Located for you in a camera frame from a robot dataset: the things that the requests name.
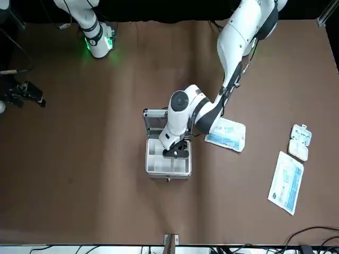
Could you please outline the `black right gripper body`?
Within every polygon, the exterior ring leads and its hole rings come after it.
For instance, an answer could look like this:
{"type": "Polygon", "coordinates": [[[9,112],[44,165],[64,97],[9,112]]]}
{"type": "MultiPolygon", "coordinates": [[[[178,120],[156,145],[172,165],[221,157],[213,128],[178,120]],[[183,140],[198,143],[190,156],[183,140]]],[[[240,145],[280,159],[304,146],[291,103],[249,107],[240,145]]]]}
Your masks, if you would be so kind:
{"type": "Polygon", "coordinates": [[[24,82],[22,84],[18,84],[15,88],[16,95],[20,98],[28,98],[29,93],[28,93],[27,87],[28,87],[27,82],[24,82]]]}

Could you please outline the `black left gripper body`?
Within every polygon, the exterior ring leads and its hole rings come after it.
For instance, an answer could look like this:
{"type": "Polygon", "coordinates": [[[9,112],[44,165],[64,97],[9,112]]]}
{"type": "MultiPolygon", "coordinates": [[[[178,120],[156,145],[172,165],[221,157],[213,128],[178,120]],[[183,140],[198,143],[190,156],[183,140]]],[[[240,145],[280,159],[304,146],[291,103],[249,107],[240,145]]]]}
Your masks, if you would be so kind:
{"type": "Polygon", "coordinates": [[[185,140],[181,140],[180,142],[171,146],[171,149],[174,149],[177,151],[183,151],[186,148],[187,148],[187,142],[185,140]]]}

